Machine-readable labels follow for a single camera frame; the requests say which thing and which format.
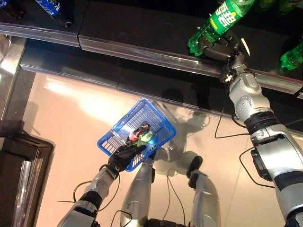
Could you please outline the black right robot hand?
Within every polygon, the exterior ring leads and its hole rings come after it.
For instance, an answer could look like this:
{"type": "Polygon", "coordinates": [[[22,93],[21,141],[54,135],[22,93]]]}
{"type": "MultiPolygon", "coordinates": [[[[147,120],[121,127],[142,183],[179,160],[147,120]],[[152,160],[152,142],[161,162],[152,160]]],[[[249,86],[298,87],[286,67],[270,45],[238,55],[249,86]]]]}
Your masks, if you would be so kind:
{"type": "Polygon", "coordinates": [[[250,50],[243,38],[239,38],[232,30],[225,32],[217,41],[210,42],[200,36],[199,50],[208,58],[216,61],[229,61],[236,56],[250,56],[250,50]]]}

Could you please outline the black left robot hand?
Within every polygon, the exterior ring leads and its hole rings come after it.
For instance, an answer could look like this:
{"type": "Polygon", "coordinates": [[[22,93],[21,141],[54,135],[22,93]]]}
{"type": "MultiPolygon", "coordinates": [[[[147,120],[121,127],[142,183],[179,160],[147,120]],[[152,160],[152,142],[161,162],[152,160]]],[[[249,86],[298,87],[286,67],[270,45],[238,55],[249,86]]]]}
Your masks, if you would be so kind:
{"type": "Polygon", "coordinates": [[[122,145],[108,159],[108,168],[114,173],[124,171],[131,160],[146,149],[145,145],[122,145]]]}

